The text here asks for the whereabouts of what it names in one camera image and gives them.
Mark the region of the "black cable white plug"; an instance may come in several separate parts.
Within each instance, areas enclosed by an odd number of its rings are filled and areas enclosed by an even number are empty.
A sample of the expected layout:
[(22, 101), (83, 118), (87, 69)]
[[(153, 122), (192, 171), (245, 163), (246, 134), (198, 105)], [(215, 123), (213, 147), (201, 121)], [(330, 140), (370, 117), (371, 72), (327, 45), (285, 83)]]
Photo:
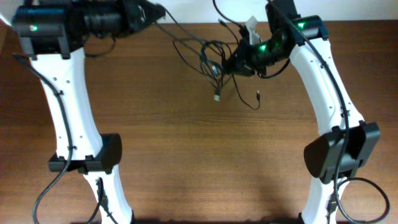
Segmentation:
[[(216, 60), (211, 59), (208, 54), (206, 53), (207, 50), (210, 50), (215, 55), (219, 56), (221, 59), (226, 58), (226, 53), (231, 53), (231, 47), (226, 42), (222, 42), (220, 40), (206, 40), (201, 39), (189, 30), (185, 29), (177, 20), (171, 15), (171, 13), (165, 8), (161, 7), (165, 13), (174, 21), (175, 25), (184, 33), (188, 35), (187, 38), (181, 38), (173, 34), (171, 31), (165, 29), (161, 26), (158, 22), (154, 22), (154, 24), (164, 33), (172, 38), (172, 44), (179, 54), (180, 58), (192, 69), (194, 69), (199, 74), (203, 75), (210, 85), (215, 89), (213, 98), (215, 101), (221, 100), (221, 90), (225, 84), (227, 84), (230, 80), (224, 80), (226, 74), (224, 69), (222, 68), (221, 64), (218, 63)], [(177, 48), (177, 43), (182, 44), (186, 49), (193, 52), (195, 55), (198, 56), (199, 60), (199, 67), (196, 68), (191, 65), (185, 57), (180, 53), (179, 49)]]

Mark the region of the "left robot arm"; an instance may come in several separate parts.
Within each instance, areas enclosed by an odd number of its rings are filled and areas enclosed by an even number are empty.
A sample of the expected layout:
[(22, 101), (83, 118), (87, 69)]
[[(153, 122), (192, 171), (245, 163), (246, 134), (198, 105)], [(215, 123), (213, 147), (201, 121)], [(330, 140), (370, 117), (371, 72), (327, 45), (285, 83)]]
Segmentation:
[(92, 35), (119, 39), (142, 31), (165, 9), (149, 1), (24, 1), (12, 18), (22, 55), (18, 61), (41, 81), (57, 147), (48, 165), (57, 177), (83, 174), (103, 223), (134, 223), (121, 179), (119, 134), (95, 125), (85, 83), (84, 46)]

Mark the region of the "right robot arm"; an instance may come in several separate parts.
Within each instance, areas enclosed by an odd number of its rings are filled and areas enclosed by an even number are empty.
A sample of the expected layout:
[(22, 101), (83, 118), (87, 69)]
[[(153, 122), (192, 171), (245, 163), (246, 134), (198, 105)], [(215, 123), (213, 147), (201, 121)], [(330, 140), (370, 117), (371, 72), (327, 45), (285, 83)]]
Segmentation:
[(223, 70), (267, 78), (267, 67), (276, 62), (285, 60), (294, 66), (312, 103), (319, 133), (304, 150), (312, 180), (298, 222), (334, 223), (342, 211), (345, 187), (357, 180), (358, 169), (366, 164), (381, 133), (376, 123), (365, 122), (345, 90), (320, 17), (302, 17), (293, 1), (269, 1), (266, 14), (271, 38), (262, 41), (251, 18), (240, 30), (238, 48), (223, 60)]

